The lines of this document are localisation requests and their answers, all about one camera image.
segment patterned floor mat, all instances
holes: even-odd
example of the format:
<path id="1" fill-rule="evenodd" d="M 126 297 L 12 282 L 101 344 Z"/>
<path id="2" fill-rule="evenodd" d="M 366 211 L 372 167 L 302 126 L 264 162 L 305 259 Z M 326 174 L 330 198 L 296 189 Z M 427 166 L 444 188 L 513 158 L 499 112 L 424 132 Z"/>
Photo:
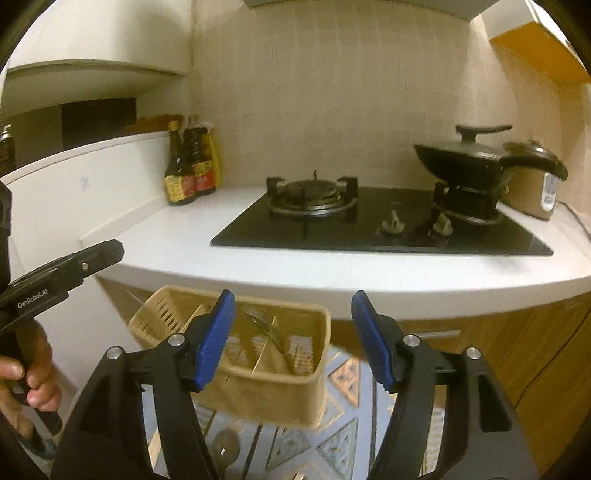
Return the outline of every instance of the patterned floor mat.
<path id="1" fill-rule="evenodd" d="M 396 395 L 377 384 L 366 362 L 331 347 L 326 365 L 328 402 L 318 428 L 285 430 L 255 424 L 196 404 L 206 441 L 223 429 L 237 432 L 238 460 L 226 471 L 226 480 L 293 480 L 302 473 L 309 480 L 365 480 L 379 451 Z M 144 394 L 146 436 L 155 428 L 151 390 Z M 434 470 L 439 455 L 444 408 L 435 407 L 421 474 Z M 155 471 L 167 475 L 162 453 Z"/>

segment sauce bottle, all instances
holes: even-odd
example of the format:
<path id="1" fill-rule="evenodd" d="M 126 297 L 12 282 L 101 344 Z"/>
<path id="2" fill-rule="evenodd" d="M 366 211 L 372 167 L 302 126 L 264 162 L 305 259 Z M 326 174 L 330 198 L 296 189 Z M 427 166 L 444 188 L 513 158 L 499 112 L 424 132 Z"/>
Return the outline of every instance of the sauce bottle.
<path id="1" fill-rule="evenodd" d="M 6 125 L 0 135 L 0 177 L 17 168 L 17 159 L 14 151 L 14 137 L 10 131 L 10 125 Z"/>
<path id="2" fill-rule="evenodd" d="M 186 205 L 195 199 L 195 180 L 191 165 L 183 158 L 178 121 L 168 124 L 170 160 L 164 173 L 164 189 L 171 205 Z"/>
<path id="3" fill-rule="evenodd" d="M 207 124 L 197 115 L 189 117 L 183 134 L 184 148 L 195 176 L 195 195 L 200 197 L 216 191 L 216 176 Z"/>

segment blue gripper pad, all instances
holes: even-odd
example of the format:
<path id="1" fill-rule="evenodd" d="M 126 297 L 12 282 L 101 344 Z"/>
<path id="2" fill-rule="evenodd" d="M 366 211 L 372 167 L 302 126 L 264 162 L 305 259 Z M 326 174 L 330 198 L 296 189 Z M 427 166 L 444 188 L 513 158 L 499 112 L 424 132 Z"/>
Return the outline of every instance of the blue gripper pad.
<path id="1" fill-rule="evenodd" d="M 363 290 L 353 295 L 351 316 L 376 381 L 391 391 L 396 383 L 392 374 L 392 354 L 380 333 L 379 315 Z"/>
<path id="2" fill-rule="evenodd" d="M 236 317 L 234 295 L 229 290 L 224 290 L 207 317 L 209 317 L 206 320 L 208 325 L 202 331 L 201 341 L 195 351 L 195 386 L 199 390 L 203 390 L 205 385 L 213 380 L 222 356 L 230 328 Z"/>

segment frying pan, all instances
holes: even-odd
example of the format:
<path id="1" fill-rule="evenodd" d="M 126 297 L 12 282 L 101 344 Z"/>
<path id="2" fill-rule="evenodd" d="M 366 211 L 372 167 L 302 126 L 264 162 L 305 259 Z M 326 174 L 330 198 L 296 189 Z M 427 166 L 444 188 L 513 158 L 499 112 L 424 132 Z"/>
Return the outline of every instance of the frying pan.
<path id="1" fill-rule="evenodd" d="M 508 143 L 501 149 L 476 142 L 479 134 L 504 132 L 511 128 L 512 125 L 456 125 L 456 132 L 462 136 L 462 141 L 415 145 L 414 148 L 433 175 L 451 186 L 464 189 L 479 192 L 499 190 L 511 178 L 508 171 L 511 167 L 536 168 L 566 180 L 569 172 L 564 164 L 552 152 L 537 144 Z"/>

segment black glass cooktop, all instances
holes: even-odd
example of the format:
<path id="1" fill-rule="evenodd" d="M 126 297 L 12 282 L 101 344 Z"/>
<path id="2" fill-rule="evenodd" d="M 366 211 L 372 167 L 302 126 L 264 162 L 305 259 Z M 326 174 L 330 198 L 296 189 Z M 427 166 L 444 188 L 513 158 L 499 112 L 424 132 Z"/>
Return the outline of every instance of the black glass cooktop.
<path id="1" fill-rule="evenodd" d="M 553 251 L 504 216 L 498 225 L 468 225 L 452 219 L 453 233 L 431 232 L 432 192 L 359 188 L 356 205 L 326 217 L 294 217 L 270 211 L 267 195 L 245 210 L 212 241 L 227 247 L 289 248 L 356 252 L 468 255 L 552 255 Z M 396 236 L 381 232 L 395 209 L 405 224 Z"/>

